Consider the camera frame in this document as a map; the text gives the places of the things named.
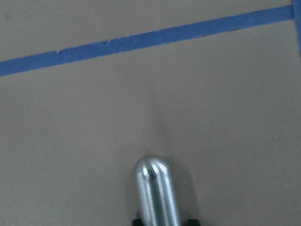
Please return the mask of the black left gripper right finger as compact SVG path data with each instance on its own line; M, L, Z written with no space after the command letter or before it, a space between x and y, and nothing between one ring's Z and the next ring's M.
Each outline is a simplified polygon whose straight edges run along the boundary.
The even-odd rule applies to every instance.
M198 219L188 219L186 226L200 226L200 222Z

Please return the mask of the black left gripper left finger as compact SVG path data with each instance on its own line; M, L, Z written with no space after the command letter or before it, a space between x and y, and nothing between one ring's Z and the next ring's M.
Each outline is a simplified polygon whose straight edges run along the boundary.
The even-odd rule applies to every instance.
M142 220L140 218L134 219L132 221L132 226L143 226L143 222L142 222Z

